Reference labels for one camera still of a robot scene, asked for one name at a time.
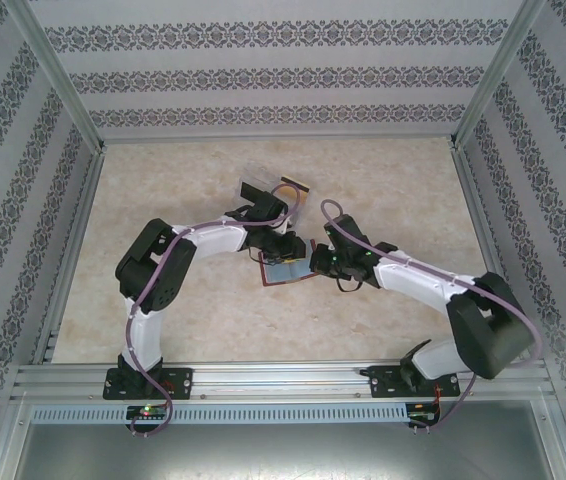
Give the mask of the brown leather card holder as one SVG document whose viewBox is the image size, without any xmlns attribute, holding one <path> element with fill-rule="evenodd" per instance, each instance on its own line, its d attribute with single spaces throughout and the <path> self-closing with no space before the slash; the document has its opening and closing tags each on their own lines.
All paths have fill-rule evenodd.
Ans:
<svg viewBox="0 0 566 480">
<path fill-rule="evenodd" d="M 303 281 L 315 276 L 310 269 L 310 258 L 304 257 L 289 262 L 275 263 L 258 254 L 261 279 L 264 287 L 279 286 Z"/>
</svg>

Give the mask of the clear acrylic card organizer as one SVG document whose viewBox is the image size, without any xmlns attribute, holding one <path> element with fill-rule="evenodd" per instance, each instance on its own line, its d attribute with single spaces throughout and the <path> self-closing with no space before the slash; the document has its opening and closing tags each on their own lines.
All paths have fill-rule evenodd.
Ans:
<svg viewBox="0 0 566 480">
<path fill-rule="evenodd" d="M 243 170 L 241 171 L 241 174 L 240 174 L 239 180 L 238 180 L 238 185 L 235 188 L 235 194 L 234 194 L 235 204 L 236 205 L 243 205 L 243 204 L 253 205 L 254 204 L 254 203 L 248 202 L 247 200 L 244 200 L 239 195 L 239 189 L 240 189 L 241 183 L 246 182 L 246 183 L 253 185 L 254 187 L 262 190 L 263 192 L 273 194 L 276 198 L 278 198 L 279 200 L 284 202 L 284 205 L 288 207 L 288 210 L 291 210 L 294 207 L 294 205 L 296 204 L 296 202 L 299 202 L 300 196 L 297 196 L 297 200 L 296 200 L 294 205 L 288 205 L 283 199 L 281 199 L 277 195 L 277 191 L 282 187 L 282 185 L 280 184 L 280 177 L 281 176 L 289 176 L 289 177 L 292 177 L 295 180 L 302 182 L 301 180 L 294 178 L 291 174 L 282 173 L 280 170 L 268 169 L 268 168 L 266 168 L 266 167 L 264 167 L 260 164 L 254 163 L 254 162 L 248 163 L 243 168 Z M 293 223 L 293 227 L 297 226 L 300 223 L 301 218 L 302 218 L 302 214 L 303 214 L 303 210 L 305 208 L 305 204 L 300 205 L 300 202 L 299 202 L 299 205 L 294 210 L 294 213 L 288 218 Z"/>
</svg>

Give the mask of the gold card with black stripe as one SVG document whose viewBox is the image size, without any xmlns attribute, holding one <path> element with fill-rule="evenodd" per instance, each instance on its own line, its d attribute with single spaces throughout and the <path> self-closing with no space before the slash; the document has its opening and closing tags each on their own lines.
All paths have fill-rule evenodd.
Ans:
<svg viewBox="0 0 566 480">
<path fill-rule="evenodd" d="M 300 205 L 304 205 L 310 195 L 310 187 L 289 176 L 281 176 L 280 184 L 282 187 L 277 191 L 277 195 L 283 199 L 288 205 L 294 205 L 297 196 L 300 196 Z"/>
</svg>

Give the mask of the grey metal sheet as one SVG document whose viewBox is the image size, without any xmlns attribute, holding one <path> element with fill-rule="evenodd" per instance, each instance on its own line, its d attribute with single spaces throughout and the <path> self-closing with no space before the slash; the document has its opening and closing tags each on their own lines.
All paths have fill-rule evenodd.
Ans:
<svg viewBox="0 0 566 480">
<path fill-rule="evenodd" d="M 539 440 L 489 427 L 36 425 L 16 480 L 554 480 Z"/>
</svg>

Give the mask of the aluminium mounting rail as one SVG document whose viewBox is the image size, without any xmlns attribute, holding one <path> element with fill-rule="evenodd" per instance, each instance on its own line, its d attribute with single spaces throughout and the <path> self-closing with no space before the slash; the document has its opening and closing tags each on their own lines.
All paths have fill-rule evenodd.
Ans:
<svg viewBox="0 0 566 480">
<path fill-rule="evenodd" d="M 186 388 L 192 403 L 316 403 L 372 401 L 382 377 L 371 365 L 388 360 L 327 362 L 177 363 L 192 370 Z M 96 403 L 103 399 L 108 364 L 42 364 L 16 370 L 11 401 L 37 403 Z M 459 373 L 452 383 L 468 392 L 469 401 L 538 400 L 555 396 L 544 362 L 523 369 L 508 368 L 493 380 L 470 382 Z"/>
</svg>

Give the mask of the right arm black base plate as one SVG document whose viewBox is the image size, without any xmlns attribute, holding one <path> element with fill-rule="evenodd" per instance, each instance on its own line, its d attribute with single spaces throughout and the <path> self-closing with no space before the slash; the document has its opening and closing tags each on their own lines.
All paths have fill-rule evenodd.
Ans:
<svg viewBox="0 0 566 480">
<path fill-rule="evenodd" d="M 373 398 L 457 398 L 461 394 L 452 374 L 430 380 L 413 367 L 399 365 L 373 365 L 361 369 L 359 374 L 368 379 Z"/>
</svg>

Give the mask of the aluminium side rail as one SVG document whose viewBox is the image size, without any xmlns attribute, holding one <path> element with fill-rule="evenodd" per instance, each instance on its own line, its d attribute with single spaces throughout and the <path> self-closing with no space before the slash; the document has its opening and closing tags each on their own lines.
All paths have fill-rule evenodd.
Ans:
<svg viewBox="0 0 566 480">
<path fill-rule="evenodd" d="M 79 260 L 90 212 L 96 195 L 107 147 L 102 146 L 92 157 L 89 169 L 82 182 L 71 229 L 67 236 L 65 250 L 60 258 L 59 269 L 53 283 L 51 295 L 44 309 L 43 323 L 36 338 L 36 349 L 32 352 L 30 364 L 40 365 L 46 361 L 48 342 L 52 333 L 60 328 L 72 281 Z"/>
<path fill-rule="evenodd" d="M 498 261 L 496 246 L 489 230 L 487 216 L 482 209 L 478 190 L 473 181 L 464 153 L 459 151 L 454 145 L 450 147 L 450 152 L 485 265 L 489 271 L 503 275 L 503 270 Z"/>
</svg>

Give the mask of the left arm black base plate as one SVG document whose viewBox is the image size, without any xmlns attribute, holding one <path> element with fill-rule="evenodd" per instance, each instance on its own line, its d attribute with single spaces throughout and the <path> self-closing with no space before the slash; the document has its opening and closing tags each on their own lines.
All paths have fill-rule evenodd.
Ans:
<svg viewBox="0 0 566 480">
<path fill-rule="evenodd" d="M 189 400 L 193 370 L 152 369 L 149 375 L 172 400 Z M 140 372 L 111 368 L 107 371 L 102 396 L 105 400 L 165 400 L 165 395 Z"/>
</svg>

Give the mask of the aluminium frame post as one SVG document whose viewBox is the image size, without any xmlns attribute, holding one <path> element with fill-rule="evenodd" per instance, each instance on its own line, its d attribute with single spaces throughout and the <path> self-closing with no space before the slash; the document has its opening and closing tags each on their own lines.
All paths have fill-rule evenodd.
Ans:
<svg viewBox="0 0 566 480">
<path fill-rule="evenodd" d="M 545 3 L 546 0 L 522 0 L 458 127 L 450 136 L 452 149 L 457 150 L 467 142 Z"/>
<path fill-rule="evenodd" d="M 3 0 L 19 31 L 36 56 L 51 86 L 56 90 L 82 138 L 92 152 L 101 153 L 104 141 L 71 78 L 54 50 L 28 0 Z"/>
</svg>

